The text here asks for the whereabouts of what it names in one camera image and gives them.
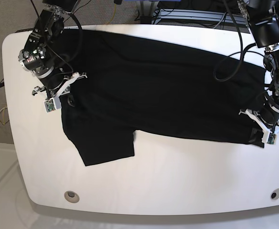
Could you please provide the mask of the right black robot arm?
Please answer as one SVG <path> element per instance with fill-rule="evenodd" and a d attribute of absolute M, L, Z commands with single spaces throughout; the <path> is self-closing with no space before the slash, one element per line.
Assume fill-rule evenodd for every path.
<path fill-rule="evenodd" d="M 46 5 L 37 14 L 37 22 L 29 35 L 24 48 L 20 51 L 20 65 L 37 77 L 43 84 L 34 88 L 32 94 L 46 92 L 43 104 L 47 112 L 60 109 L 60 97 L 70 94 L 70 86 L 84 77 L 75 72 L 70 62 L 80 53 L 83 45 L 83 29 L 75 16 L 77 0 L 44 0 Z M 64 31 L 64 18 L 69 16 L 76 23 L 79 40 L 72 55 L 58 54 L 53 48 L 54 42 Z"/>

